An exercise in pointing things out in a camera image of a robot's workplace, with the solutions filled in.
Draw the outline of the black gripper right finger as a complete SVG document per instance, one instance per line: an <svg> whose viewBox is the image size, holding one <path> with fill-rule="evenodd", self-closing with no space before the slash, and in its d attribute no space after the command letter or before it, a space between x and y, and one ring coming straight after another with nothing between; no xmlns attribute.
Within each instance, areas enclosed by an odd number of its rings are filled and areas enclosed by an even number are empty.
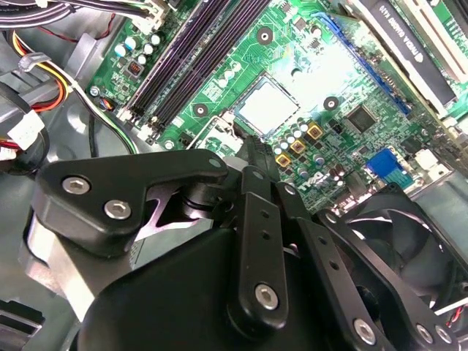
<svg viewBox="0 0 468 351"><path fill-rule="evenodd" d="M319 322L335 350L459 350L454 334L342 220L322 211L314 222L297 190L277 182L282 226L318 294ZM377 298L373 321L341 253L348 254Z"/></svg>

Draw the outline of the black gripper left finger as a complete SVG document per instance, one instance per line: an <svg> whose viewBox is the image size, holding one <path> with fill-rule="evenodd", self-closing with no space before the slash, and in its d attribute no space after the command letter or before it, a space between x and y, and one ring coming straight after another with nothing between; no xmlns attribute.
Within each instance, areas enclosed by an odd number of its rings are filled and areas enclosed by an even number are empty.
<svg viewBox="0 0 468 351"><path fill-rule="evenodd" d="M232 230L228 317L239 332L275 332L289 313L278 181L271 147L253 136L226 158L189 149L56 162L37 177L31 251L83 324L121 277L209 230Z"/></svg>

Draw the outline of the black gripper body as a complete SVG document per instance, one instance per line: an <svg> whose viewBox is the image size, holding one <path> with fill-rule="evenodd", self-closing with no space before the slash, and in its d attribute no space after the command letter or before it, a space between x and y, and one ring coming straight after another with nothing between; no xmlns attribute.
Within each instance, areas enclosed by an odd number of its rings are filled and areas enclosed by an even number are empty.
<svg viewBox="0 0 468 351"><path fill-rule="evenodd" d="M227 314L235 234L209 230L106 287L78 334L80 350L348 350L329 308L284 254L286 325L259 339Z"/></svg>

